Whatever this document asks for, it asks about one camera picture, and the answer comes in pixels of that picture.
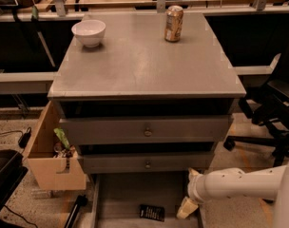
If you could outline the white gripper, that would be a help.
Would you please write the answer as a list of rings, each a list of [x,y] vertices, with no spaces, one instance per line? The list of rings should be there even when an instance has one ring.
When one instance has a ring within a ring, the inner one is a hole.
[[[186,219],[199,208],[199,204],[203,204],[211,200],[211,197],[208,195],[204,185],[206,175],[200,174],[197,170],[191,167],[188,168],[188,172],[188,197],[183,198],[176,215],[178,219]]]

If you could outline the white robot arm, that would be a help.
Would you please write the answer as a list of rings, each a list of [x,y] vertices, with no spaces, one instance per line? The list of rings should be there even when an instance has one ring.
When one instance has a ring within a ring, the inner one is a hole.
[[[205,202],[235,197],[273,200],[273,228],[289,228],[289,162],[249,173],[239,168],[227,168],[200,174],[190,168],[187,196],[183,198],[177,218],[186,219]]]

